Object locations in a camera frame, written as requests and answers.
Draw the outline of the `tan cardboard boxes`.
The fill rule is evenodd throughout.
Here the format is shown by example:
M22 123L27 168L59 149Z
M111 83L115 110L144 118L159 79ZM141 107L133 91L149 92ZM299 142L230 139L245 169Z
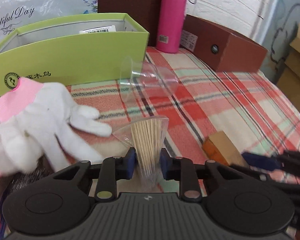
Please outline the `tan cardboard boxes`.
M300 112L300 25L290 47L291 51L285 60L285 70L276 85Z

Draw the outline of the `brown wooden headboard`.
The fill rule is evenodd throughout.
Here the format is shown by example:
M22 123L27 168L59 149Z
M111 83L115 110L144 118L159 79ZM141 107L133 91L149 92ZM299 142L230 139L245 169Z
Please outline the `brown wooden headboard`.
M127 13L149 32L148 45L156 46L162 0L98 0L98 12Z

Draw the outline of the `small orange tan box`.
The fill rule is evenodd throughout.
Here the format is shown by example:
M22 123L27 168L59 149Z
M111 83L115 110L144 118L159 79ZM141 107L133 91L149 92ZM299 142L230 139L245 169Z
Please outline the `small orange tan box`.
M223 131L208 136L203 142L202 148L209 159L218 163L226 166L234 164L249 167L238 149Z

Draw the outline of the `brown cardboard box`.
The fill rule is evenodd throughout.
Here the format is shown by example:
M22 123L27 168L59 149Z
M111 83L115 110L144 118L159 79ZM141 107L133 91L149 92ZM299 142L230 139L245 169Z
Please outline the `brown cardboard box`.
M258 72L268 52L232 29L192 15L185 18L180 46L216 72Z

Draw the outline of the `pink thermos bottle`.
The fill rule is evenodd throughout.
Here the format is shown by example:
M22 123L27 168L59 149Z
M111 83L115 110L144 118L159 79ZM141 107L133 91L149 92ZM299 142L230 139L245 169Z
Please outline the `pink thermos bottle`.
M161 0L157 50L172 54L178 52L188 1Z

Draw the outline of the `clear plastic cup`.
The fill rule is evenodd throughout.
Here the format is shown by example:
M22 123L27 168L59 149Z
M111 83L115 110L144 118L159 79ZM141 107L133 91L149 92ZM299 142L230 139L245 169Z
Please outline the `clear plastic cup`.
M120 69L119 92L123 102L165 98L179 87L177 76L167 67L126 57Z

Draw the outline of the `white pink work glove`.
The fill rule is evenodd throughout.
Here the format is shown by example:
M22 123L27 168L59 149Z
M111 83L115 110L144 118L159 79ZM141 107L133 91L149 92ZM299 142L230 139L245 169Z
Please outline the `white pink work glove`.
M65 85L21 77L0 97L0 177L31 173L45 155L54 171L70 165L66 155L101 163L103 156L73 130L109 137L99 111L79 105Z

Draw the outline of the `clear bag of toothpicks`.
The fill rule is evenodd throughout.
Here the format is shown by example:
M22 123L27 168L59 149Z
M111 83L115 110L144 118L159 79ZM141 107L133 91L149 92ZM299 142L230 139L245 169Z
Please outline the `clear bag of toothpicks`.
M114 130L113 136L135 148L137 172L145 189L157 183L160 152L164 145L169 118L164 115L150 116L131 121Z

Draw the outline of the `plaid bed blanket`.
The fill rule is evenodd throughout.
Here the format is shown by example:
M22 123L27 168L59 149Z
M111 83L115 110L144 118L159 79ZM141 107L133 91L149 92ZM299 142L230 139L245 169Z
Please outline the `plaid bed blanket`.
M109 137L73 130L104 159L127 152L128 147L113 136L115 129L157 115L169 118L163 147L195 163L206 161L202 144L219 131L239 152L271 156L300 151L300 113L262 73L214 72L185 50L167 54L149 48L146 62L174 72L179 82L174 94L123 102L119 80L66 86L77 104L96 108L97 121L111 126Z

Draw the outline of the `green cardboard box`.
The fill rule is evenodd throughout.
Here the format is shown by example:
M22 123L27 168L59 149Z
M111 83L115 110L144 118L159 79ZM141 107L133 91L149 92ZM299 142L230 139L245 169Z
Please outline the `green cardboard box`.
M20 77L68 86L129 76L122 65L144 59L148 37L125 13L64 16L16 28L0 42L0 94Z

